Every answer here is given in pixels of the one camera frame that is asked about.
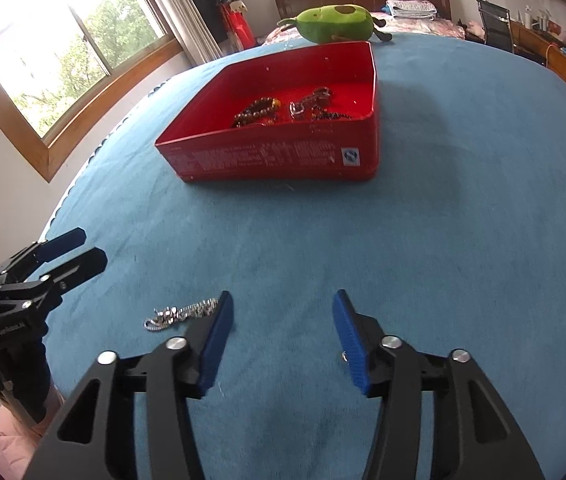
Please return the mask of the pink sleeve forearm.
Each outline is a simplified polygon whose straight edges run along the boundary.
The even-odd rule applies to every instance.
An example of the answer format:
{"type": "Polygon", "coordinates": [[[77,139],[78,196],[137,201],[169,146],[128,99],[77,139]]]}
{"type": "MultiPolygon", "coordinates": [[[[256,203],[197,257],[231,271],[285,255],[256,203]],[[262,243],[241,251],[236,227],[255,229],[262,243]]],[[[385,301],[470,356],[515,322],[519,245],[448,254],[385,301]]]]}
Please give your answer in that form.
{"type": "Polygon", "coordinates": [[[32,428],[24,425],[5,405],[0,407],[0,475],[4,479],[17,480],[24,476],[40,440],[63,403],[64,398],[52,386],[45,399],[48,413],[32,428]]]}

